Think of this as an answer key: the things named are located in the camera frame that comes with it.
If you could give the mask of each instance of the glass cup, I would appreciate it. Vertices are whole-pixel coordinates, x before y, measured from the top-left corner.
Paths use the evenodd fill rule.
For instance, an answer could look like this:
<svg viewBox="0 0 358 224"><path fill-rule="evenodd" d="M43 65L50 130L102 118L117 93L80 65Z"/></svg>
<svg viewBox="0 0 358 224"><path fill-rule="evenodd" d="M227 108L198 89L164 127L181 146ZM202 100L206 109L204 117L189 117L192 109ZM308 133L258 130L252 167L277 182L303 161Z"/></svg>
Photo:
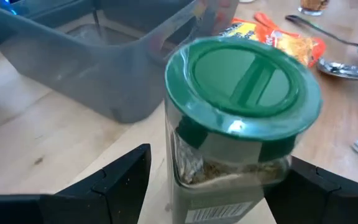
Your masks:
<svg viewBox="0 0 358 224"><path fill-rule="evenodd" d="M300 12L309 16L320 16L327 7L329 0L301 0Z"/></svg>

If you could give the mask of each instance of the barcode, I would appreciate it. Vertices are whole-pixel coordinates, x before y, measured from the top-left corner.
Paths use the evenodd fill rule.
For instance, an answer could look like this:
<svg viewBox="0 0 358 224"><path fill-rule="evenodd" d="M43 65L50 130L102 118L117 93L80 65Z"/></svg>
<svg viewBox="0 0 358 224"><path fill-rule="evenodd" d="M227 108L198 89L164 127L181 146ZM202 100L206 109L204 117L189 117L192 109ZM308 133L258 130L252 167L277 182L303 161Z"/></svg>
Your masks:
<svg viewBox="0 0 358 224"><path fill-rule="evenodd" d="M186 223L197 223L221 218L233 218L242 215L252 202L237 203L219 207L202 208L189 210L186 216Z"/></svg>

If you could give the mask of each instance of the translucent plastic bin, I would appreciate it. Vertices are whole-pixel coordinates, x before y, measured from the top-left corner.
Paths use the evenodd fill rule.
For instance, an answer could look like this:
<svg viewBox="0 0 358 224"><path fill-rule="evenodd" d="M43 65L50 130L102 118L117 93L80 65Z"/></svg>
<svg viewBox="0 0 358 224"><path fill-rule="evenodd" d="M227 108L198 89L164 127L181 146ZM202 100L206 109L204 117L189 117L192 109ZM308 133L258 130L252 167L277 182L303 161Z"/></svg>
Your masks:
<svg viewBox="0 0 358 224"><path fill-rule="evenodd" d="M230 24L237 0L0 0L0 51L17 71L123 123L165 94L175 49Z"/></svg>

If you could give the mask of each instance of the jar label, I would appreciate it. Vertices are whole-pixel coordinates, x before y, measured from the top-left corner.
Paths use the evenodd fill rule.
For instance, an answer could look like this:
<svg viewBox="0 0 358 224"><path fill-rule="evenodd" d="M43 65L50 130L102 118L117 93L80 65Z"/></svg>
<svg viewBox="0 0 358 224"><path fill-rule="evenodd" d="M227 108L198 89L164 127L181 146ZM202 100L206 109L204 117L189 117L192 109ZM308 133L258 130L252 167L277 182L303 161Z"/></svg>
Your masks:
<svg viewBox="0 0 358 224"><path fill-rule="evenodd" d="M218 207L201 208L187 211L186 224L208 222L223 224L230 218L243 216L244 212L252 205L252 202L235 203Z"/></svg>

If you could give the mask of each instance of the orange snack bag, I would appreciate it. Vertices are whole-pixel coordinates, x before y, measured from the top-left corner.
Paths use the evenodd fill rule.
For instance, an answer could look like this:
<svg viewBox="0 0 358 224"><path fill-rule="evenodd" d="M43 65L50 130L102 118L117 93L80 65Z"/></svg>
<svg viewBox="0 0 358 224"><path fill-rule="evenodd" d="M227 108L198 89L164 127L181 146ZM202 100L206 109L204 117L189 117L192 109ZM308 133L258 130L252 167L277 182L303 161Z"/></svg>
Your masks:
<svg viewBox="0 0 358 224"><path fill-rule="evenodd" d="M295 57L306 66L313 66L325 50L321 39L301 37L279 29L264 14L256 14L263 23L233 19L232 26L220 33L223 37L242 37L274 46Z"/></svg>

